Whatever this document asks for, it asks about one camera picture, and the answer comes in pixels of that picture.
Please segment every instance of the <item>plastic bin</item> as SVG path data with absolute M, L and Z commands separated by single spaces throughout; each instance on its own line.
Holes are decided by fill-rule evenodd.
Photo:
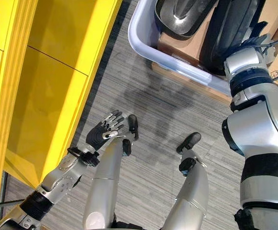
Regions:
M 139 1 L 128 26 L 128 40 L 132 48 L 141 56 L 158 63 L 165 69 L 176 71 L 194 81 L 230 95 L 226 81 L 155 49 L 160 37 L 160 30 L 157 28 L 154 18 L 155 3 L 156 0 Z

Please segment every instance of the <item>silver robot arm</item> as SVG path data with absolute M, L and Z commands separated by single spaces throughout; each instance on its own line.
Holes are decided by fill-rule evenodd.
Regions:
M 99 163 L 96 150 L 110 138 L 120 135 L 123 127 L 120 122 L 124 120 L 121 115 L 122 112 L 118 110 L 111 112 L 88 133 L 86 144 L 79 148 L 68 148 L 67 155 L 36 190 L 0 221 L 0 230 L 38 227 L 53 205 L 76 186 L 87 167 L 95 167 Z
M 224 63 L 233 114 L 222 131 L 230 148 L 245 156 L 243 209 L 235 215 L 240 230 L 278 230 L 278 86 L 264 53 L 248 46 Z

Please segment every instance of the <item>black plastic part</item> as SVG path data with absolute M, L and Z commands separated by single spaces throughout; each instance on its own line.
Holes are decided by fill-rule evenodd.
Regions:
M 131 223 L 124 223 L 121 221 L 114 221 L 111 226 L 112 229 L 138 229 L 138 230 L 145 230 L 143 227 L 131 224 Z
M 0 230 L 26 230 L 13 220 L 8 220 L 0 227 Z
M 84 153 L 77 147 L 68 148 L 68 152 L 92 167 L 96 167 L 100 162 L 97 159 L 97 157 L 99 156 L 98 152 L 94 152 L 93 154 L 90 152 Z
M 40 221 L 53 205 L 41 193 L 34 191 L 20 204 L 20 208 L 32 218 Z
M 178 166 L 179 171 L 183 174 L 183 176 L 188 176 L 190 170 L 195 166 L 196 160 L 193 158 L 186 158 L 181 162 L 181 164 Z
M 211 17 L 199 60 L 210 72 L 225 75 L 224 61 L 255 27 L 265 0 L 219 0 Z
M 75 182 L 75 184 L 73 185 L 73 188 L 81 181 L 81 176 L 78 178 L 78 180 Z
M 210 0 L 203 11 L 202 11 L 202 9 L 199 9 L 199 8 L 197 10 L 195 10 L 195 12 L 202 11 L 202 13 L 198 17 L 195 15 L 191 16 L 190 14 L 189 15 L 187 14 L 188 17 L 193 18 L 194 23 L 193 23 L 193 26 L 190 28 L 190 30 L 185 34 L 177 34 L 177 33 L 173 32 L 165 23 L 162 22 L 161 17 L 160 17 L 160 11 L 161 11 L 164 1 L 165 0 L 157 0 L 156 5 L 155 5 L 155 11 L 154 11 L 155 21 L 158 24 L 158 26 L 160 27 L 160 30 L 175 39 L 187 40 L 197 32 L 197 30 L 200 28 L 201 24 L 203 23 L 206 16 L 208 15 L 208 13 L 210 12 L 210 10 L 212 9 L 212 7 L 214 6 L 214 4 L 216 3 L 217 0 Z M 195 5 L 196 1 L 199 1 L 199 0 L 193 0 L 192 6 Z
M 254 228 L 253 218 L 248 209 L 239 209 L 234 215 L 234 218 L 238 224 L 239 230 L 258 230 Z
M 138 133 L 138 120 L 135 115 L 129 115 L 128 116 L 128 126 L 131 133 L 135 133 L 135 140 L 139 138 Z
M 269 209 L 276 209 L 278 210 L 278 203 L 271 203 L 271 202 L 248 202 L 243 205 L 244 209 L 252 209 L 254 207 L 257 208 L 269 208 Z
M 272 79 L 267 70 L 257 68 L 244 70 L 236 74 L 230 81 L 232 97 L 246 88 L 261 83 L 272 83 Z
M 259 37 L 260 33 L 263 31 L 267 24 L 268 23 L 265 21 L 257 23 L 251 32 L 250 38 Z
M 176 152 L 178 154 L 182 154 L 183 148 L 186 148 L 188 150 L 192 149 L 195 146 L 195 144 L 197 144 L 201 140 L 201 138 L 202 136 L 198 132 L 190 134 L 188 137 L 185 138 L 183 143 L 176 148 Z
M 233 140 L 233 138 L 230 134 L 229 127 L 227 125 L 227 119 L 225 119 L 222 122 L 222 133 L 223 133 L 223 136 L 224 136 L 226 142 L 229 144 L 230 149 L 239 153 L 240 155 L 244 156 L 244 153 L 238 148 L 238 146 L 236 145 L 235 141 Z
M 131 143 L 128 139 L 124 139 L 122 142 L 123 156 L 129 156 L 131 154 Z
M 278 177 L 278 153 L 254 155 L 246 159 L 241 182 L 251 176 Z

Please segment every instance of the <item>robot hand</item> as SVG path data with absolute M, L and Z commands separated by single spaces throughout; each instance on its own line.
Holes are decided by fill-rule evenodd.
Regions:
M 120 135 L 120 130 L 124 126 L 120 125 L 120 123 L 123 120 L 124 117 L 122 117 L 121 111 L 112 111 L 88 133 L 86 143 L 91 145 L 97 151 L 110 138 Z

